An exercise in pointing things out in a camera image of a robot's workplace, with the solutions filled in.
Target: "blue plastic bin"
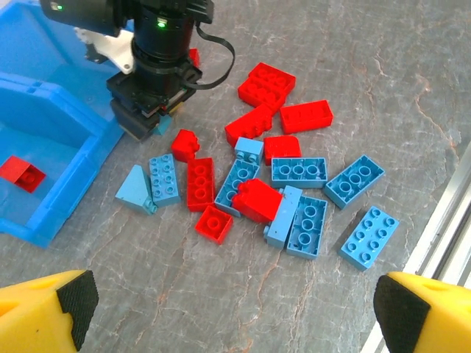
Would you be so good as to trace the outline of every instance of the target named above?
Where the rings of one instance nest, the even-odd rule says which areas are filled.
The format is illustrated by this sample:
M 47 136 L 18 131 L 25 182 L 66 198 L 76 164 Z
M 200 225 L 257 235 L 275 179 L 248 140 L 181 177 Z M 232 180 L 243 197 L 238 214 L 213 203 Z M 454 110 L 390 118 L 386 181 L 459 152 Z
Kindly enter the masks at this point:
M 35 1 L 0 10 L 0 165 L 15 155 L 46 174 L 34 193 L 0 179 L 0 232 L 46 247 L 123 135 L 106 80 L 70 26 Z

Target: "blue duplo brick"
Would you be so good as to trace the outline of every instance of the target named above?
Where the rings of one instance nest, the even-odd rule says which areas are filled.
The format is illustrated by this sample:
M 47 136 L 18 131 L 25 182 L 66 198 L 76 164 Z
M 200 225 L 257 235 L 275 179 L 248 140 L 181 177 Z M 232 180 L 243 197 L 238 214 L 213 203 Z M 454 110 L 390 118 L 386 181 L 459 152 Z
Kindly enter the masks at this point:
M 384 170 L 368 156 L 363 155 L 330 180 L 324 187 L 324 193 L 340 209 L 344 209 L 383 175 Z
M 150 179 L 140 165 L 134 165 L 115 196 L 130 209 L 153 215 L 157 206 L 152 202 Z
M 171 154 L 164 154 L 151 158 L 149 169 L 154 203 L 158 207 L 165 207 L 181 202 L 174 157 Z
M 263 142 L 249 138 L 238 138 L 234 150 L 238 159 L 260 165 L 263 155 Z
M 327 201 L 301 196 L 289 233 L 286 252 L 313 260 L 319 255 Z
M 283 194 L 280 207 L 273 222 L 263 230 L 266 242 L 275 248 L 284 249 L 302 190 L 287 186 L 280 189 Z
M 171 116 L 169 114 L 161 115 L 159 124 L 152 130 L 154 135 L 163 136 L 169 129 Z
M 339 255 L 358 270 L 365 271 L 377 259 L 397 226 L 399 221 L 378 208 L 371 207 L 340 248 Z
M 237 194 L 238 186 L 242 182 L 258 177 L 259 173 L 260 167 L 258 165 L 244 160 L 235 160 L 221 190 L 218 192 L 214 202 L 216 207 L 230 215 L 241 217 L 241 213 L 232 207 L 233 197 Z
M 272 187 L 323 188 L 327 182 L 325 158 L 273 158 Z

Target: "gray stone surface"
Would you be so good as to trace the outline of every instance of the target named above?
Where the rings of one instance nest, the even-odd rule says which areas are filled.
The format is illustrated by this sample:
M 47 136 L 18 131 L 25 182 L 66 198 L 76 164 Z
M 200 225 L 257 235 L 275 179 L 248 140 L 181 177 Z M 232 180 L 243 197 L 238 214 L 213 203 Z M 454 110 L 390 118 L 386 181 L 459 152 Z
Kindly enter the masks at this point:
M 0 286 L 92 269 L 100 302 L 84 352 L 359 352 L 378 277 L 402 269 L 470 141 L 470 15 L 466 0 L 216 1 L 204 29 L 235 46 L 230 78 L 189 100 L 165 136 L 124 137 L 50 249 L 0 236 Z M 195 44 L 205 79 L 216 78 L 226 52 Z M 332 127 L 297 135 L 305 156 L 326 157 L 330 177 L 363 153 L 386 169 L 350 208 L 330 203 L 316 261 L 268 247 L 244 218 L 216 246 L 195 233 L 199 214 L 184 203 L 146 217 L 113 198 L 180 128 L 199 136 L 200 157 L 214 157 L 219 187 L 233 161 L 224 126 L 250 110 L 236 88 L 260 61 L 297 76 L 289 104 L 330 101 Z M 264 136 L 280 133 L 276 115 Z M 185 165 L 178 171 L 185 194 Z M 370 205 L 401 225 L 360 273 L 336 252 Z

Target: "black cable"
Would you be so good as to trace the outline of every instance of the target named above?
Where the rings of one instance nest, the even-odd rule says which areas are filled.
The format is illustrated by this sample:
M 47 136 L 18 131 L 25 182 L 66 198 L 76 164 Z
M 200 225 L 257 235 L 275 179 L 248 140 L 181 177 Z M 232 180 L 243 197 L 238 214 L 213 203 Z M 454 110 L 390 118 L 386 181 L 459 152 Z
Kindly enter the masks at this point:
M 194 90 L 210 90 L 212 88 L 215 88 L 216 86 L 219 86 L 221 83 L 223 83 L 226 78 L 228 78 L 230 71 L 233 69 L 234 62 L 236 61 L 236 51 L 231 43 L 229 43 L 227 40 L 224 38 L 216 37 L 214 35 L 209 35 L 207 33 L 204 33 L 203 30 L 199 27 L 200 22 L 196 23 L 196 31 L 198 32 L 198 35 L 209 42 L 221 44 L 223 47 L 227 48 L 230 53 L 233 55 L 233 61 L 230 64 L 230 67 L 227 69 L 226 73 L 219 77 L 216 81 L 211 82 L 211 83 L 202 83 L 202 84 L 197 84 L 197 83 L 190 83 L 183 77 L 180 77 L 182 84 L 186 86 L 187 88 L 191 88 Z

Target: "red lego brick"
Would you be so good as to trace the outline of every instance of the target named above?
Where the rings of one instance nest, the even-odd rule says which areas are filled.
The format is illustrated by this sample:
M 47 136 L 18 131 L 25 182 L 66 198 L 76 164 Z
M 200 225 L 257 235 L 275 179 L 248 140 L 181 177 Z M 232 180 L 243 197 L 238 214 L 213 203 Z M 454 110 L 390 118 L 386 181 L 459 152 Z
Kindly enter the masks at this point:
M 272 165 L 272 158 L 301 157 L 301 146 L 296 136 L 273 136 L 263 139 L 265 164 Z
M 234 147 L 238 138 L 257 138 L 272 128 L 273 112 L 262 104 L 225 127 L 227 142 Z
M 206 207 L 195 229 L 202 236 L 221 245 L 233 225 L 231 215 L 218 210 L 214 206 Z
M 275 114 L 286 101 L 286 94 L 257 77 L 249 77 L 238 88 L 238 96 L 253 107 L 265 104 Z
M 191 212 L 203 212 L 214 204 L 216 182 L 213 158 L 188 161 L 188 186 L 186 204 Z
M 258 223 L 269 223 L 275 219 L 283 195 L 260 179 L 250 179 L 238 186 L 233 197 L 233 207 Z
M 199 68 L 200 61 L 199 61 L 199 51 L 197 48 L 192 48 L 190 49 L 188 56 L 190 59 L 193 60 L 193 65 L 195 65 L 197 68 Z
M 250 72 L 249 77 L 256 77 L 281 90 L 285 96 L 290 94 L 296 85 L 296 77 L 266 63 L 259 63 Z
M 193 160 L 198 151 L 198 138 L 190 130 L 181 129 L 171 144 L 171 153 L 180 162 L 187 163 L 189 160 Z
M 3 178 L 28 193 L 34 193 L 46 175 L 26 160 L 11 156 L 0 167 L 0 178 Z
M 280 109 L 281 127 L 285 134 L 321 129 L 332 124 L 328 101 L 312 101 Z

